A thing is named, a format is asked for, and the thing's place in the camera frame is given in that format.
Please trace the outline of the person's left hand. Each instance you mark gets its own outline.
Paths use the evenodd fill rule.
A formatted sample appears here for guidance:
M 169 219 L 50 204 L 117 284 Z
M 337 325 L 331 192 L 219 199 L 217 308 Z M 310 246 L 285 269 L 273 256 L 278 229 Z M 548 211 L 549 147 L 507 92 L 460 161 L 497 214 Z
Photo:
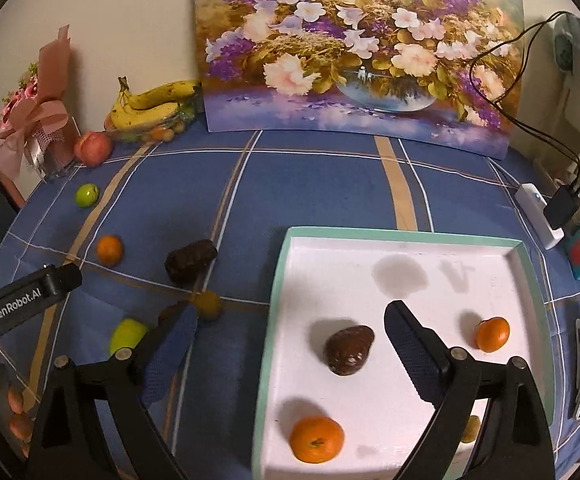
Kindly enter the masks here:
M 12 411 L 8 428 L 20 444 L 23 456 L 28 458 L 34 422 L 30 415 L 23 409 L 23 396 L 17 388 L 10 386 L 7 389 L 7 401 L 10 411 Z

